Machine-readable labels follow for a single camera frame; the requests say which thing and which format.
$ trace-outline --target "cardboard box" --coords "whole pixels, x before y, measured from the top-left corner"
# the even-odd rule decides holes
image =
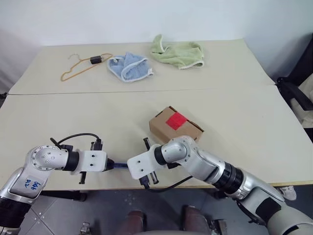
[[[149,122],[150,131],[163,143],[187,135],[198,141],[204,130],[188,120],[173,107],[167,107]]]

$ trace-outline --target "red tape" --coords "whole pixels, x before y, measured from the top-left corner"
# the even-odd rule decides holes
[[[166,124],[168,124],[172,129],[177,130],[186,121],[187,121],[187,118],[185,118],[179,112],[176,112],[176,113],[174,113],[173,115],[170,116],[170,118],[166,121]]]

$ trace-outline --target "white wall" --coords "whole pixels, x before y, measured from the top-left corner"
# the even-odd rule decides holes
[[[159,33],[167,41],[243,37],[269,76],[286,75],[313,32],[312,15],[313,0],[2,0],[0,92],[41,46],[150,42]]]

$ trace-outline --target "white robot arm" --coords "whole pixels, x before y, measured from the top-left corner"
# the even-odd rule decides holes
[[[56,143],[30,150],[24,167],[17,169],[0,190],[0,235],[17,235],[25,214],[45,187],[53,170],[71,174],[107,169],[107,154],[100,139],[88,151],[72,151]]]
[[[224,191],[253,222],[265,225],[270,235],[313,234],[313,220],[287,206],[275,188],[201,150],[191,137],[175,138],[165,145],[155,144],[149,151],[127,161],[134,179],[173,163],[181,165],[196,179]]]

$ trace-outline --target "white table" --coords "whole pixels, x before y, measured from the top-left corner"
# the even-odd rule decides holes
[[[266,86],[274,82],[265,74],[244,40],[203,41],[205,66],[201,69],[178,70],[150,57],[151,43],[106,44],[87,46],[44,47],[24,75],[10,90],[10,94],[61,94],[95,92],[138,92],[195,90],[242,86]],[[146,56],[154,75],[125,84],[107,68],[106,62],[68,81],[61,75],[78,62],[76,56],[88,58],[105,52],[125,55],[126,51]],[[90,66],[86,61],[73,71]]]
[[[273,185],[313,183],[313,145],[275,86],[187,91],[9,95],[0,109],[0,185],[19,166],[26,153],[49,138],[92,132],[116,162],[145,151],[149,120],[172,105],[205,130],[201,148],[222,157]],[[67,141],[89,149],[92,138]],[[188,174],[177,167],[160,170],[159,187]],[[140,188],[127,170],[79,176],[55,171],[46,189]],[[191,179],[184,187],[208,187]]]

